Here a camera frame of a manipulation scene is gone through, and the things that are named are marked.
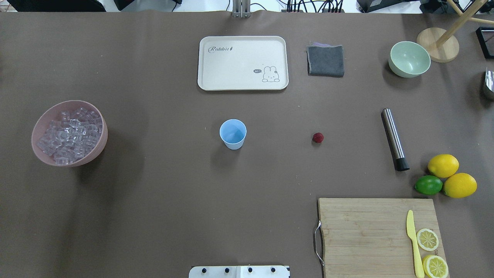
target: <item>bamboo cutting board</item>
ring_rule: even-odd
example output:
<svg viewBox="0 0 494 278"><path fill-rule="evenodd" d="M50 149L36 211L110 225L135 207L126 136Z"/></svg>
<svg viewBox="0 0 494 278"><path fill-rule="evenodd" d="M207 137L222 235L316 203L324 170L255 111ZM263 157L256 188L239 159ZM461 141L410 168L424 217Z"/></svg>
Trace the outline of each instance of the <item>bamboo cutting board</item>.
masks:
<svg viewBox="0 0 494 278"><path fill-rule="evenodd" d="M432 199L320 198L324 277L414 278L408 210L416 232L428 228L439 238L435 251L419 247L421 258L438 255L448 262Z"/></svg>

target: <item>gray cloth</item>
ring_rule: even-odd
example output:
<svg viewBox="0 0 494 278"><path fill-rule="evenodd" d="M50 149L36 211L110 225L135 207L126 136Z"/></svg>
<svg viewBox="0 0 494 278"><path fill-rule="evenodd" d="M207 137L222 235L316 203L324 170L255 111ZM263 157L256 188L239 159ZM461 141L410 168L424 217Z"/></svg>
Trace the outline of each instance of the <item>gray cloth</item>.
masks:
<svg viewBox="0 0 494 278"><path fill-rule="evenodd" d="M343 46L312 43L307 47L310 75L343 77Z"/></svg>

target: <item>rabbit cartoon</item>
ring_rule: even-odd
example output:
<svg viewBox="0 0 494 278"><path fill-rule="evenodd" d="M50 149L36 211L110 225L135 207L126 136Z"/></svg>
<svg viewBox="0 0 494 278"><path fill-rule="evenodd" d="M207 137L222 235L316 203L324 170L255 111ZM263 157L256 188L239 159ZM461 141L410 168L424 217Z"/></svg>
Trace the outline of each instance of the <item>rabbit cartoon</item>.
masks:
<svg viewBox="0 0 494 278"><path fill-rule="evenodd" d="M279 82L280 76L276 71L276 67L265 67L264 75L262 76L263 82Z"/></svg>

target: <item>metal bracket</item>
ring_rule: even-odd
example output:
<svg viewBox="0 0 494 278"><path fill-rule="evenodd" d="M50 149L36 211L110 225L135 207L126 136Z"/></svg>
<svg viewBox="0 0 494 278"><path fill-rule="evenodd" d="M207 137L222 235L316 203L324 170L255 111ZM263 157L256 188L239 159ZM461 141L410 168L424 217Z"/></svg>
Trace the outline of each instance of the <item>metal bracket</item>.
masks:
<svg viewBox="0 0 494 278"><path fill-rule="evenodd" d="M250 17L250 0L233 0L233 17Z"/></svg>
<svg viewBox="0 0 494 278"><path fill-rule="evenodd" d="M290 278L290 266L193 267L189 278Z"/></svg>
<svg viewBox="0 0 494 278"><path fill-rule="evenodd" d="M317 234L317 230L321 230L321 220L319 220L317 222L317 227L316 227L316 229L314 231L314 250L316 251L316 255L319 258L319 261L321 262L321 266L324 267L324 260L321 258L321 256L317 252L317 246L316 246L316 234Z"/></svg>

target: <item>yellow lemon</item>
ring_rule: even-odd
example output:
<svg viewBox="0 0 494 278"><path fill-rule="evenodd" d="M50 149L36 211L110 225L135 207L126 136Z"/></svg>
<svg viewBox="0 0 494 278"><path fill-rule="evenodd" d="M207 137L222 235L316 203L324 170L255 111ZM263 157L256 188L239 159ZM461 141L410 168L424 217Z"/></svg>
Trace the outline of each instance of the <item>yellow lemon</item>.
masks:
<svg viewBox="0 0 494 278"><path fill-rule="evenodd" d="M439 154L434 156L427 165L429 172L438 178L447 178L458 171L460 164L456 157L450 154Z"/></svg>
<svg viewBox="0 0 494 278"><path fill-rule="evenodd" d="M423 260L424 272L431 278L446 278L448 265L446 261L436 255L427 255Z"/></svg>
<svg viewBox="0 0 494 278"><path fill-rule="evenodd" d="M420 229L417 232L417 243L426 251L434 251L439 246L439 239L433 230Z"/></svg>
<svg viewBox="0 0 494 278"><path fill-rule="evenodd" d="M453 198L464 198L472 195L477 190L475 179L465 173L454 174L449 177L443 186L444 194Z"/></svg>

